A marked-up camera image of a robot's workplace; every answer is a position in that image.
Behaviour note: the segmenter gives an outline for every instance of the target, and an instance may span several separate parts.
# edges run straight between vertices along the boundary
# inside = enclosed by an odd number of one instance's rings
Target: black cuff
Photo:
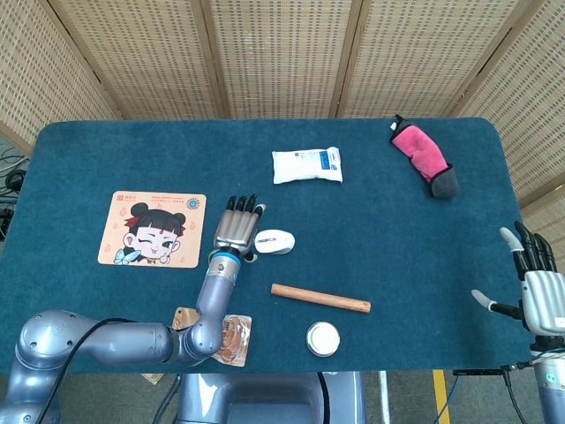
[[[448,167],[433,176],[429,182],[432,196],[438,199],[451,199],[459,193],[456,170],[451,163]]]

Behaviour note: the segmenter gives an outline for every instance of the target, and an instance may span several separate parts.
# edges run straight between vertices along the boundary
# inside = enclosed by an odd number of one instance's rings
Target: wet wipes pack
[[[273,168],[275,184],[314,178],[343,182],[339,148],[273,152]]]

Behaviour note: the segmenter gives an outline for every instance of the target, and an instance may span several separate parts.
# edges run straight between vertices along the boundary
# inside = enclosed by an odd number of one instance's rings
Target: silver robotic hand
[[[471,293],[491,312],[521,320],[536,337],[532,360],[518,367],[534,367],[546,424],[565,422],[565,276],[557,271],[551,246],[515,222],[518,239],[508,228],[501,235],[514,257],[522,299],[519,307],[503,305],[482,292]]]

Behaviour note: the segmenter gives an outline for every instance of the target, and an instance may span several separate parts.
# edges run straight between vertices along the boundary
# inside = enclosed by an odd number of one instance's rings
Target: table
[[[232,194],[267,204],[260,228],[292,232],[294,250],[262,255],[241,270],[229,313],[253,318],[244,368],[208,360],[113,367],[77,359],[74,372],[299,372],[498,367],[528,358],[519,323],[489,314],[478,288],[519,299],[511,255],[498,230],[519,219],[499,136],[482,118],[415,122],[456,167],[451,201],[389,141],[392,119],[80,121],[39,135],[0,264],[0,367],[6,373],[24,322],[66,309],[170,324],[198,296],[215,227]],[[273,185],[272,150],[340,148],[343,183]],[[97,262],[116,190],[204,193],[207,211],[196,269]],[[272,283],[373,304],[370,314],[277,298]],[[341,345],[313,356],[305,333],[332,322]]]

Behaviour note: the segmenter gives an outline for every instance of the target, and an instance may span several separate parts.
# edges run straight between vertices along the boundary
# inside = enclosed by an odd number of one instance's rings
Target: gray robot arm
[[[546,424],[565,422],[565,276],[557,272],[549,243],[515,223],[522,242],[507,228],[501,235],[512,251],[522,300],[520,307],[499,304],[480,291],[472,291],[477,302],[491,312],[521,320],[536,337],[531,344],[539,399]]]
[[[222,345],[222,321],[237,280],[240,258],[251,249],[264,210],[253,195],[235,205],[230,198],[215,234],[215,248],[196,309],[199,320],[176,331],[160,323],[108,323],[84,339],[77,353],[106,365],[179,362],[194,366]],[[8,390],[0,405],[0,423],[35,423],[40,418],[64,363],[79,340],[97,323],[79,314],[47,311],[31,318],[21,330],[12,360]],[[55,397],[42,422],[61,420]]]

